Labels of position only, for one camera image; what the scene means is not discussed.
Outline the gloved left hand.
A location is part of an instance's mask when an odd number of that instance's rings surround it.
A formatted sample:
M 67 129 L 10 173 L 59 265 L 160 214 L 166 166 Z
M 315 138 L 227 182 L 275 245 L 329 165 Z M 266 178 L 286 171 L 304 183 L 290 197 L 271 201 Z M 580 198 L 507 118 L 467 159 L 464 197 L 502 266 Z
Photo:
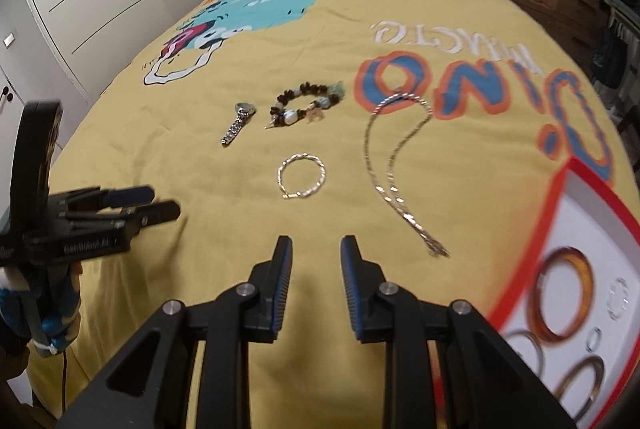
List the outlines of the gloved left hand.
M 6 345 L 31 341 L 42 357 L 63 353 L 77 338 L 81 304 L 79 262 L 60 267 L 1 269 L 1 323 L 13 336 Z

